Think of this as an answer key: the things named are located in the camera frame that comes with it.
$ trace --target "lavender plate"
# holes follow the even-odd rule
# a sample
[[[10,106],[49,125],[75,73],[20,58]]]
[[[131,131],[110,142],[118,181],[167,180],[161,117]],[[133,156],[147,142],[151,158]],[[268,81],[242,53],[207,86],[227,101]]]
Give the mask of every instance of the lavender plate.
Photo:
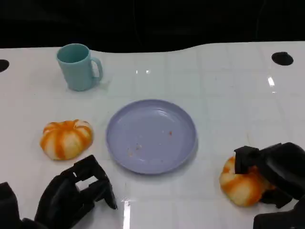
[[[191,117],[175,104],[142,100],[119,110],[106,130],[113,159],[136,173],[160,174],[195,153],[197,134]]]

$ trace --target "mug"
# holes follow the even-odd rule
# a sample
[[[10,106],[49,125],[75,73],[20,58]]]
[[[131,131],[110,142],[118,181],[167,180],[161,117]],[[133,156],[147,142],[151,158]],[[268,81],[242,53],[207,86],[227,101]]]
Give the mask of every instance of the mug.
[[[68,44],[61,47],[56,55],[68,87],[74,91],[92,88],[102,79],[102,64],[91,57],[90,50],[83,44]],[[92,61],[97,64],[99,77],[94,77]]]

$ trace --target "plate rim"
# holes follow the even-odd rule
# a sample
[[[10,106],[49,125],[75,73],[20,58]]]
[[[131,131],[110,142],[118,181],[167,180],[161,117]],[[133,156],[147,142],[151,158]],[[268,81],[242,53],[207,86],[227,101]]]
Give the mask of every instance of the plate rim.
[[[136,169],[132,169],[132,168],[129,168],[128,166],[124,165],[120,160],[118,160],[118,158],[114,155],[113,151],[111,150],[110,146],[109,146],[109,140],[108,140],[108,136],[109,136],[109,127],[110,127],[110,124],[113,122],[113,120],[118,116],[118,114],[120,112],[122,112],[123,110],[125,110],[126,108],[132,106],[132,105],[135,105],[135,104],[138,104],[138,103],[143,103],[143,102],[160,102],[160,103],[165,103],[165,104],[170,104],[170,105],[173,105],[173,106],[176,106],[178,109],[180,109],[182,112],[184,112],[187,116],[187,118],[191,121],[191,125],[193,126],[193,129],[194,129],[194,132],[195,132],[195,139],[194,139],[194,145],[190,151],[190,153],[187,154],[187,156],[181,160],[179,163],[175,164],[174,166],[166,169],[166,170],[157,170],[156,172],[141,172],[141,171],[138,171]],[[192,117],[183,109],[181,108],[180,106],[178,106],[177,104],[174,104],[172,102],[169,102],[169,101],[166,101],[166,100],[162,100],[162,99],[142,99],[142,100],[137,100],[137,101],[134,101],[134,102],[131,102],[125,106],[123,106],[122,108],[120,108],[118,111],[116,111],[113,116],[111,117],[111,119],[109,120],[108,124],[107,124],[107,128],[106,128],[106,131],[105,131],[105,134],[106,134],[106,146],[107,146],[107,150],[109,152],[109,154],[111,155],[111,158],[117,163],[119,164],[120,166],[122,166],[123,168],[129,170],[129,171],[132,171],[134,173],[138,173],[138,174],[145,174],[145,175],[157,175],[157,174],[163,174],[163,173],[167,173],[167,172],[170,172],[178,167],[180,167],[182,164],[184,164],[187,160],[189,160],[191,158],[191,156],[196,152],[196,148],[197,148],[197,145],[198,145],[198,134],[197,134],[197,129],[196,129],[196,125],[192,119]]]

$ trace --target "table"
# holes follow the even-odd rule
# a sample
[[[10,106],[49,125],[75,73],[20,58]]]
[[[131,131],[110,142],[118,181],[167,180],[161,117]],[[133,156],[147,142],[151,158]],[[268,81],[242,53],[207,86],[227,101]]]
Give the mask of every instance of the table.
[[[243,145],[292,141],[305,148],[305,42],[206,44],[164,53],[92,51],[102,61],[104,79],[85,92],[67,89],[57,50],[0,50],[0,59],[10,62],[0,73],[0,182],[8,181],[16,193],[21,218],[34,217],[55,175],[90,154],[108,174],[119,209],[98,203],[77,229],[251,229],[256,214],[277,211],[264,204],[234,206],[219,189],[218,177]],[[275,64],[271,55],[280,51],[294,63]],[[110,117],[146,98],[181,106],[198,131],[196,156],[161,176],[127,172],[105,146]],[[76,118],[93,126],[92,146],[71,161],[49,160],[39,146],[42,129],[51,121]]]

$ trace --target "toy pumpkin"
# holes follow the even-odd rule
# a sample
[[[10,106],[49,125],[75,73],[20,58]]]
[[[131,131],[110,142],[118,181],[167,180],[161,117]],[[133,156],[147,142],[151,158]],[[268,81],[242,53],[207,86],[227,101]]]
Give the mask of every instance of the toy pumpkin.
[[[273,186],[259,174],[256,166],[249,168],[247,174],[235,174],[235,157],[229,158],[219,177],[220,187],[228,198],[238,206],[252,206],[263,193]]]
[[[91,125],[76,119],[47,124],[43,130],[40,146],[53,160],[69,160],[88,148],[92,141]]]

